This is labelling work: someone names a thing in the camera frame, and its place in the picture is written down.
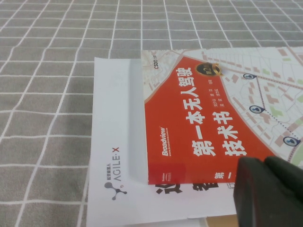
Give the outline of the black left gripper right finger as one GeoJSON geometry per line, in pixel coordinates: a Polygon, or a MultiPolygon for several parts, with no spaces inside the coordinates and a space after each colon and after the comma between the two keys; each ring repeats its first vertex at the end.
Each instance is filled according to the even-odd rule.
{"type": "Polygon", "coordinates": [[[277,189],[281,192],[275,205],[278,208],[281,227],[303,225],[303,170],[281,158],[267,157],[265,164],[277,178],[277,189]]]}

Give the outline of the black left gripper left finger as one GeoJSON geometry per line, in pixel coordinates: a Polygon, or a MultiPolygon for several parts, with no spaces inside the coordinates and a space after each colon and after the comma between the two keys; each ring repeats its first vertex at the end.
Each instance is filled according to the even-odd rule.
{"type": "Polygon", "coordinates": [[[289,190],[262,161],[238,161],[234,204],[240,227],[286,227],[289,190]]]}

